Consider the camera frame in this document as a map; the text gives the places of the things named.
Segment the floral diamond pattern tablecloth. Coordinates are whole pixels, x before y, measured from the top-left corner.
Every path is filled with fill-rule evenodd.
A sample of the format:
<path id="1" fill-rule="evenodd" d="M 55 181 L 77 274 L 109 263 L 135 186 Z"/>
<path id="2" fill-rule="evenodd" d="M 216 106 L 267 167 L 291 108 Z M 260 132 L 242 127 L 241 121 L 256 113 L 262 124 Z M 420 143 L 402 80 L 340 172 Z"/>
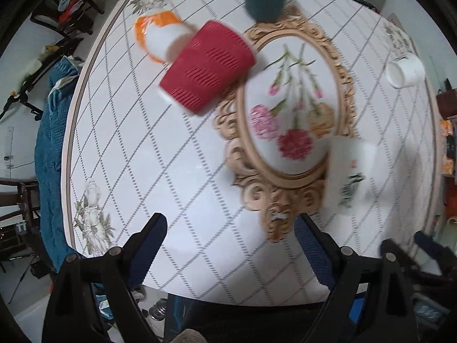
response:
<path id="1" fill-rule="evenodd" d="M 136 42 L 138 17 L 166 10 L 194 28 L 227 23 L 256 49 L 254 69 L 199 115 L 161 96 L 169 66 Z M 288 0 L 273 24 L 256 23 L 244 0 L 120 0 L 67 117 L 66 241 L 98 256 L 160 212 L 168 233 L 147 286 L 224 304 L 322 300 L 292 234 L 297 214 L 363 256 L 385 238 L 413 249 L 432 219 L 434 98 L 426 81 L 399 89 L 385 74 L 416 51 L 402 29 L 352 0 Z M 322 207 L 334 136 L 377 146 L 354 215 Z"/>

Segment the orange and white paper cup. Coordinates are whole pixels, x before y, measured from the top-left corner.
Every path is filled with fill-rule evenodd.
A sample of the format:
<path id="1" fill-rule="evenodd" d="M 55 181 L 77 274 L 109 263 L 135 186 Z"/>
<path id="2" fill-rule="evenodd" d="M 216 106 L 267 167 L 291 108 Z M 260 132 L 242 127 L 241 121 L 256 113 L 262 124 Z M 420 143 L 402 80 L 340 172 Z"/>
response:
<path id="1" fill-rule="evenodd" d="M 196 33 L 170 10 L 142 15 L 133 28 L 140 48 L 158 63 L 173 63 Z"/>

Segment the white paper cup with calligraphy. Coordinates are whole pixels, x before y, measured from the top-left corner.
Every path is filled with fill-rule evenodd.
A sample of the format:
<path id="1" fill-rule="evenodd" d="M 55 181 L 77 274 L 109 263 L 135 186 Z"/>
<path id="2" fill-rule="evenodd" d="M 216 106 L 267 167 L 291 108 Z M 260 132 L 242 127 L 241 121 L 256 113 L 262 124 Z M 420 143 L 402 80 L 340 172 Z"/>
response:
<path id="1" fill-rule="evenodd" d="M 376 151 L 376 145 L 363 139 L 331 139 L 322 204 L 327 214 L 349 216 L 357 212 L 366 195 Z"/>

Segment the red ribbed paper cup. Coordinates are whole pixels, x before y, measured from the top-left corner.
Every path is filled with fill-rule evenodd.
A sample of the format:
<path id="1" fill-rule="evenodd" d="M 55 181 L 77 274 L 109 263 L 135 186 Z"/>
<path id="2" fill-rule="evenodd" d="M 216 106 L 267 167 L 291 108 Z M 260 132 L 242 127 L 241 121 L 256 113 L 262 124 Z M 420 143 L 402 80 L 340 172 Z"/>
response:
<path id="1" fill-rule="evenodd" d="M 198 115 L 255 64 L 256 49 L 242 33 L 210 20 L 174 60 L 159 89 L 171 104 Z"/>

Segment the white paper cup lying sideways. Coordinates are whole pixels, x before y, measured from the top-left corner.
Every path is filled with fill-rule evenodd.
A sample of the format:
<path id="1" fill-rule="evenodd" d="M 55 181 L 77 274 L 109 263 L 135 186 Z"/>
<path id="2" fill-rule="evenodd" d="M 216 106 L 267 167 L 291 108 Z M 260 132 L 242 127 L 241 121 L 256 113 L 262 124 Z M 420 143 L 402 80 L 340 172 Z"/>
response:
<path id="1" fill-rule="evenodd" d="M 420 58 L 413 53 L 389 61 L 386 64 L 386 79 L 395 88 L 411 87 L 425 80 L 426 73 Z"/>

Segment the dark wooden chair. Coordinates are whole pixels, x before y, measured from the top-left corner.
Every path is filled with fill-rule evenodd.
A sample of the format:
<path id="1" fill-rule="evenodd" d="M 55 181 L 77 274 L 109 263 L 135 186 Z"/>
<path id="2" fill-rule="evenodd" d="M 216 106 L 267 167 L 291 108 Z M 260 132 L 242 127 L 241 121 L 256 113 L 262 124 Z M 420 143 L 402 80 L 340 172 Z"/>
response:
<path id="1" fill-rule="evenodd" d="M 76 32 L 93 34 L 94 21 L 88 12 L 104 15 L 94 0 L 42 0 L 30 15 L 30 21 L 58 33 L 64 39 Z"/>

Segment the blue quilted blanket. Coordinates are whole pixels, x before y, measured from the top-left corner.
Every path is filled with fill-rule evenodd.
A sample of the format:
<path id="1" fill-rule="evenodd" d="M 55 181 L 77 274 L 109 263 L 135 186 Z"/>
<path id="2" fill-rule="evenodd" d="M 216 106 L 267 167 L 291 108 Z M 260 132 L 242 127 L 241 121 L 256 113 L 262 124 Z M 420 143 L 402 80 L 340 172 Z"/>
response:
<path id="1" fill-rule="evenodd" d="M 63 228 L 61 159 L 67 116 L 83 64 L 62 57 L 50 71 L 50 92 L 36 137 L 34 165 L 39 184 L 40 234 L 52 267 L 58 270 L 74 251 Z"/>

